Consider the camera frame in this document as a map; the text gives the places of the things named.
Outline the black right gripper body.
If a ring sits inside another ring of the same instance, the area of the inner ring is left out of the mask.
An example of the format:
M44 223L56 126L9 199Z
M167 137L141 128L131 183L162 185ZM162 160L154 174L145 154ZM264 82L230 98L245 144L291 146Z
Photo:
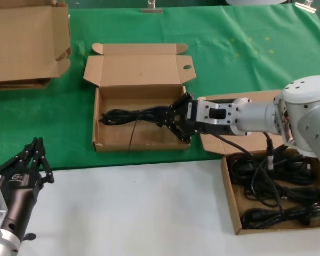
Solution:
M237 135L234 104L190 102L187 117L179 120L183 131L193 134Z

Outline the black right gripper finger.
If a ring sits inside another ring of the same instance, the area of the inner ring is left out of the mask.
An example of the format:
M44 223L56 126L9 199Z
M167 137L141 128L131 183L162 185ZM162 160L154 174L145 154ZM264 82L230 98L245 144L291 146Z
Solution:
M178 118L163 120L161 126L166 126L180 141L191 141L191 134L182 130Z
M187 117L188 105L195 99L192 93L186 92L164 110L163 120L184 120Z

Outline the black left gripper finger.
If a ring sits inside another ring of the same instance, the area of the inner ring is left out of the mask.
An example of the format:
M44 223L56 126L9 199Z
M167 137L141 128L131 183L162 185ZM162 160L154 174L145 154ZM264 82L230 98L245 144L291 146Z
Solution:
M28 167L34 156L37 142L38 138L34 137L32 142L25 145L21 152L0 165L0 175L5 177L13 177L15 174L38 176L38 171Z
M40 172L41 167L45 172L45 176L41 178L42 183L54 183L54 175L49 165L49 162L46 159L46 151L44 147L43 138L39 137L34 147L31 168Z

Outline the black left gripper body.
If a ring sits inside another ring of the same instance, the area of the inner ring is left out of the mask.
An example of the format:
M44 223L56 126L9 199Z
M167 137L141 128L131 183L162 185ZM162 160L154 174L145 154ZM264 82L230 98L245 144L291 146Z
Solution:
M8 212L1 228L11 232L21 241L25 237L38 194L43 188L42 176L39 171L39 166L7 167L0 170L9 189L6 201Z

